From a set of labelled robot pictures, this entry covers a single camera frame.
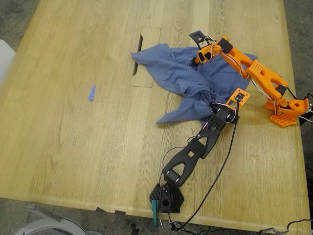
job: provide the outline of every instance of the wooden table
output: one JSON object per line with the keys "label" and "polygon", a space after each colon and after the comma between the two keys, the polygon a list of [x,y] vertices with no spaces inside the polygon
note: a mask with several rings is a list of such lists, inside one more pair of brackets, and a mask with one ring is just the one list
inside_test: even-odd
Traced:
{"label": "wooden table", "polygon": [[[0,88],[0,197],[152,217],[148,197],[163,155],[200,124],[156,125],[181,97],[141,66],[133,77],[130,51],[140,34],[145,47],[194,46],[196,30],[227,35],[295,90],[282,0],[42,0]],[[251,84],[247,91],[230,158],[192,222],[283,231],[310,217],[300,128],[271,123],[266,97]],[[186,221],[199,205],[232,129],[181,188],[185,202],[173,220]],[[291,234],[309,229],[292,225]]]}

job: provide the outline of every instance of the perforated plate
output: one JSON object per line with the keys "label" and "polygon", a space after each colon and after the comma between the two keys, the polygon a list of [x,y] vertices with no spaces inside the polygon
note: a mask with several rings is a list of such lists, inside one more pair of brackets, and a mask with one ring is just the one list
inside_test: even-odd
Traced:
{"label": "perforated plate", "polygon": [[[173,212],[172,213],[180,213],[180,207],[182,203],[184,202],[184,196],[182,195],[179,188],[171,187],[171,190],[173,193]],[[161,186],[160,184],[157,184],[155,188],[153,189],[153,191],[150,193],[149,199],[151,202],[152,200],[160,200],[160,198],[161,198]]]}

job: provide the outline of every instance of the blue tape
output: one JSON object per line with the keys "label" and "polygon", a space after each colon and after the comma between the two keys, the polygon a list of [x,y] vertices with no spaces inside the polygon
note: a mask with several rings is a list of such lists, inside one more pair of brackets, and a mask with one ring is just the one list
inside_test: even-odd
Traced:
{"label": "blue tape", "polygon": [[95,91],[96,91],[96,86],[93,86],[88,96],[89,101],[93,101]]}

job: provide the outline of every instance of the green clip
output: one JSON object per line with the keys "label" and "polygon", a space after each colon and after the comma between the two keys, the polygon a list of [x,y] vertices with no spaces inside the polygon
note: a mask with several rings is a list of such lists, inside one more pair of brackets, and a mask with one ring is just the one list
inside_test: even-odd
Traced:
{"label": "green clip", "polygon": [[153,211],[153,225],[157,227],[157,210],[158,210],[158,200],[152,200],[151,207]]}

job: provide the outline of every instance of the black bracket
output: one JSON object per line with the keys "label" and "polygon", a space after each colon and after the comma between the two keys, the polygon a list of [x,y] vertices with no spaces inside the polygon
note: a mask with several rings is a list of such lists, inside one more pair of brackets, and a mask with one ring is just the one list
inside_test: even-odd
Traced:
{"label": "black bracket", "polygon": [[179,213],[184,197],[179,188],[169,184],[157,184],[149,196],[150,202],[158,200],[157,212]]}
{"label": "black bracket", "polygon": [[195,41],[199,49],[201,49],[200,43],[203,43],[204,40],[207,42],[208,45],[210,45],[209,41],[211,41],[211,39],[205,37],[205,35],[200,30],[189,34],[189,36]]}
{"label": "black bracket", "polygon": [[[235,112],[220,104],[211,105],[213,115],[209,118],[199,133],[178,152],[164,167],[162,174],[164,180],[175,187],[181,187],[193,172],[199,158],[204,159],[214,147],[221,130],[227,123],[235,122]],[[206,138],[205,145],[199,140]],[[173,169],[179,164],[184,164],[182,175]]]}

